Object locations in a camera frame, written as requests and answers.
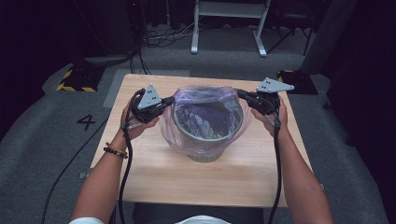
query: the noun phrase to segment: beaded bracelet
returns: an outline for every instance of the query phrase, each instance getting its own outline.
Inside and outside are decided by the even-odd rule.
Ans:
[[[113,153],[116,156],[119,156],[123,159],[128,159],[128,153],[125,151],[121,151],[119,149],[114,148],[113,146],[111,146],[109,143],[106,143],[107,147],[104,147],[103,150],[105,152],[109,152],[109,153]]]

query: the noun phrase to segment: white shelf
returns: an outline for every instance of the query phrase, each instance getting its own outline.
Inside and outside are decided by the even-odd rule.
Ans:
[[[220,17],[241,17],[241,18],[257,18],[260,24],[257,31],[253,32],[257,48],[262,57],[267,55],[264,45],[262,44],[261,34],[264,26],[265,18],[268,12],[268,6],[271,0],[265,0],[265,4],[240,4],[225,2],[200,2],[195,1],[194,10],[194,33],[192,36],[191,53],[198,52],[199,39],[199,16],[220,16]]]
[[[221,16],[221,17],[242,17],[261,18],[264,4],[239,4],[223,2],[200,2],[199,15],[201,16]]]

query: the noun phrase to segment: number 4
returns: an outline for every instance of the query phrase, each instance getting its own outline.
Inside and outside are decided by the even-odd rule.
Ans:
[[[85,116],[84,118],[79,119],[77,121],[77,123],[85,124],[85,130],[84,131],[87,131],[88,127],[90,126],[90,124],[95,123],[95,121],[92,121],[92,115],[89,114],[89,115]]]

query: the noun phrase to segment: white shirt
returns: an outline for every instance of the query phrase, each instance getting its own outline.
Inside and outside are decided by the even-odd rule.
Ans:
[[[74,219],[69,224],[105,224],[96,217],[80,217]],[[209,216],[190,217],[175,224],[231,224],[222,219]]]

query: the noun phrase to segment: gray pot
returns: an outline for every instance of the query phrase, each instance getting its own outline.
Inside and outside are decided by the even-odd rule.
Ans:
[[[175,103],[173,115],[183,147],[193,150],[188,156],[198,162],[217,160],[225,149],[224,144],[241,128],[244,118],[237,98],[202,104]]]

